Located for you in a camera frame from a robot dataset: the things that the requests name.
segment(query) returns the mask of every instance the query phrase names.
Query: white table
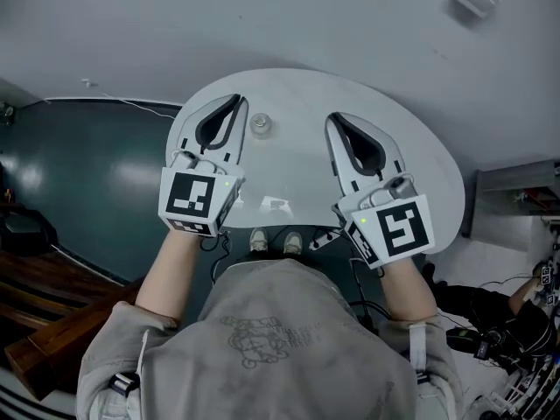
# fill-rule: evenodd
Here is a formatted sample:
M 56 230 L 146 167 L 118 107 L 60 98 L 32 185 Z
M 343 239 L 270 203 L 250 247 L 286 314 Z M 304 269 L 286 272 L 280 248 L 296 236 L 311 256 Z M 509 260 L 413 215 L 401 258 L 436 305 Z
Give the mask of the white table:
M 172 152 L 185 119 L 215 98 L 240 94 L 249 104 L 248 127 L 240 166 L 247 181 L 225 225 L 252 228 L 283 224 L 339 227 L 331 206 L 342 196 L 326 145 L 325 121 L 335 111 L 377 125 L 397 142 L 419 193 L 425 193 L 436 239 L 434 254 L 459 231 L 465 189 L 459 168 L 447 149 L 408 110 L 357 82 L 327 73 L 271 68 L 232 74 L 201 89 L 178 113 L 167 139 Z M 256 138 L 250 117 L 273 121 L 266 139 Z

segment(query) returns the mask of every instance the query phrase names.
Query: person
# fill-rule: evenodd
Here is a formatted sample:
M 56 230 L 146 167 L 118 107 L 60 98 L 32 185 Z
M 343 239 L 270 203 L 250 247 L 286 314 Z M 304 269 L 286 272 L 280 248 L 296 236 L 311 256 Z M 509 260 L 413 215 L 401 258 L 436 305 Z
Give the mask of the person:
M 560 344 L 554 321 L 529 300 L 541 282 L 544 265 L 539 263 L 533 277 L 511 297 L 446 281 L 434 283 L 435 267 L 431 263 L 424 266 L 423 275 L 440 310 L 467 319 L 480 334 L 494 341 L 501 354 L 528 362 L 553 354 Z
M 414 263 L 384 266 L 392 320 L 378 337 L 334 283 L 299 262 L 302 248 L 290 233 L 290 258 L 256 260 L 270 252 L 255 229 L 250 258 L 217 279 L 199 321 L 178 332 L 200 238 L 171 231 L 135 305 L 119 302 L 85 353 L 77 417 L 457 418 L 459 378 Z

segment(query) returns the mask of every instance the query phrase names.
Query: gray sweatshirt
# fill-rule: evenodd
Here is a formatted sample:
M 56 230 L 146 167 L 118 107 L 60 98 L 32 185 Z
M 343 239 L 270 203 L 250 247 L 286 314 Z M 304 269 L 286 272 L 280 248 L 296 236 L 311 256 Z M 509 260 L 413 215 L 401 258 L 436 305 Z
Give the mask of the gray sweatshirt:
M 433 420 L 448 418 L 450 394 L 460 415 L 445 331 L 438 318 L 426 323 L 433 381 L 418 386 L 410 324 L 387 322 L 377 337 L 319 272 L 293 260 L 238 264 L 178 333 L 169 318 L 117 304 L 82 360 L 77 416 Z M 140 389 L 127 400 L 108 381 L 137 368 L 146 330 Z

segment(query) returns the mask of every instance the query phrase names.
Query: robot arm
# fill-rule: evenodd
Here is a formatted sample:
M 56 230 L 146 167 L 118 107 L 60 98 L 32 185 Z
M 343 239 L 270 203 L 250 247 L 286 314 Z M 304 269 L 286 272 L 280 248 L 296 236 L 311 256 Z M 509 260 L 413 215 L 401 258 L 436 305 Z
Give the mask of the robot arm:
M 434 247 L 430 210 L 385 132 L 334 112 L 325 134 L 343 197 L 333 207 L 370 269 Z
M 162 170 L 157 214 L 167 227 L 218 235 L 245 180 L 238 164 L 248 112 L 247 100 L 231 94 L 185 120 L 173 162 Z

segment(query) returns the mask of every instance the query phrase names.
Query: forearm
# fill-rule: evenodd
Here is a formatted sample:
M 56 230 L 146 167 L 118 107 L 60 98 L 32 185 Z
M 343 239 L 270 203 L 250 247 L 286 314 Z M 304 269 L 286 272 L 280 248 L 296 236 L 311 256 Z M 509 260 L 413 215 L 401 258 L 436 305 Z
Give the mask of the forearm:
M 180 321 L 199 252 L 199 236 L 170 231 L 138 292 L 136 306 Z
M 524 283 L 523 286 L 509 298 L 507 304 L 515 316 L 517 316 L 517 313 L 521 310 L 523 305 L 525 305 L 525 296 L 527 296 L 530 291 L 533 291 L 540 282 L 541 278 L 539 276 L 534 276 L 528 282 Z
M 430 287 L 410 258 L 383 266 L 381 286 L 393 320 L 418 321 L 438 314 Z

